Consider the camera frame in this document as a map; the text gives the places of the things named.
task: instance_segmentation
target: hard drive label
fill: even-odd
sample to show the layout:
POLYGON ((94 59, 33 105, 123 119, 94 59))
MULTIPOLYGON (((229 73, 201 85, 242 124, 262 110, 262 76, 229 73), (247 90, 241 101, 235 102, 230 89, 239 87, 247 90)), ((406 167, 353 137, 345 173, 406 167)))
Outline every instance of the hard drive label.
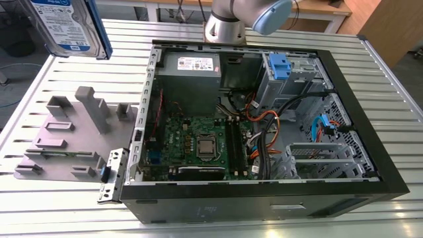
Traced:
POLYGON ((71 0, 31 0, 57 44, 67 50, 89 51, 90 43, 82 25, 73 18, 71 0))

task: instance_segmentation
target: aluminum table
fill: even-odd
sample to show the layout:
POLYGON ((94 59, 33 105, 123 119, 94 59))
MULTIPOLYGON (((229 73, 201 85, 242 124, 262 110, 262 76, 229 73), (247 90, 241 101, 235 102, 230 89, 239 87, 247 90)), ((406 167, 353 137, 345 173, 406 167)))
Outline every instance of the aluminum table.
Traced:
POLYGON ((151 40, 202 41, 202 25, 105 20, 111 60, 50 57, 0 134, 0 235, 119 237, 422 237, 423 114, 367 41, 357 36, 247 30, 247 42, 330 50, 412 193, 337 218, 143 225, 125 205, 98 205, 98 183, 18 180, 14 168, 47 117, 51 96, 91 86, 107 103, 138 104, 151 40))

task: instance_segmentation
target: metal case frame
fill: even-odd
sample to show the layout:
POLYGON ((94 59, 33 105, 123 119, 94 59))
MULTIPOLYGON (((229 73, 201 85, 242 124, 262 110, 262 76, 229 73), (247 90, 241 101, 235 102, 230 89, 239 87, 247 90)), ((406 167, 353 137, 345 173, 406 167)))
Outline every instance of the metal case frame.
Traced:
MULTIPOLYGON (((190 48, 195 49, 198 52, 219 52, 225 49, 231 49, 234 52, 241 53, 294 53, 295 51, 302 51, 315 54, 321 59, 323 68, 353 121, 353 126, 363 142, 363 147, 375 166, 377 175, 379 176, 381 181, 359 182, 358 184, 355 184, 357 182, 265 182, 259 184, 238 185, 137 185, 137 182, 131 183, 129 180, 131 179, 129 177, 129 172, 134 169, 134 166, 131 167, 131 164, 129 164, 127 181, 122 189, 121 200, 143 223, 213 222, 229 219, 285 219, 291 218, 289 213, 282 212, 275 215, 267 213, 263 209, 267 207, 270 211, 274 211, 275 205, 281 203, 302 206, 302 204, 311 199, 314 201, 319 200, 321 204, 314 204, 314 211, 303 212, 301 217, 334 217, 373 201, 389 200, 410 192, 330 51, 174 41, 153 41, 153 43, 154 47, 150 57, 151 67, 147 69, 147 82, 153 80, 155 61, 157 58, 161 57, 157 55, 157 49, 163 49, 166 47, 181 49, 181 51, 187 51, 187 48, 190 48), (226 206, 229 203, 234 204, 233 210, 222 212, 222 209, 227 208, 222 208, 221 206, 226 206), (254 212, 249 211, 249 209, 257 210, 253 209, 251 206, 261 208, 261 216, 257 216, 254 212), (190 213, 187 209, 198 211, 198 217, 195 219, 181 219, 173 215, 175 212, 190 213), (146 220, 146 217, 141 215, 142 213, 155 214, 150 214, 151 220, 146 220)), ((145 98, 149 103, 149 97, 149 93, 143 95, 142 106, 145 98)), ((138 130, 134 134, 134 138, 137 134, 141 135, 143 133, 143 119, 141 118, 138 120, 138 130)), ((134 140, 133 148, 137 146, 142 148, 142 140, 138 142, 134 140)))

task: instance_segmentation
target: expansion slot bracket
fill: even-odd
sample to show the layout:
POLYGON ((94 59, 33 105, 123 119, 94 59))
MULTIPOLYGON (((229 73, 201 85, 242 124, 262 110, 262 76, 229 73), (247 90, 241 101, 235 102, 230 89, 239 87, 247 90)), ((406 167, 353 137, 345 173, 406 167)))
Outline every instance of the expansion slot bracket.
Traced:
POLYGON ((113 150, 107 166, 102 171, 102 174, 109 179, 107 182, 102 184, 101 187, 101 197, 98 204, 121 204, 121 192, 125 185, 125 175, 126 168, 129 163, 129 154, 127 149, 113 150))

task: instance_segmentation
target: power supply label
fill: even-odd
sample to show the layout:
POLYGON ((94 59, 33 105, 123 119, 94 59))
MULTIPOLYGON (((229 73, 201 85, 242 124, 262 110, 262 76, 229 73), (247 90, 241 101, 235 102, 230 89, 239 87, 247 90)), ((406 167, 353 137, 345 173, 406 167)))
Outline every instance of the power supply label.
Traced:
POLYGON ((178 59, 178 70, 214 71, 213 58, 181 57, 178 59))
POLYGON ((82 25, 75 21, 71 0, 31 0, 57 44, 67 50, 89 51, 90 42, 82 25))

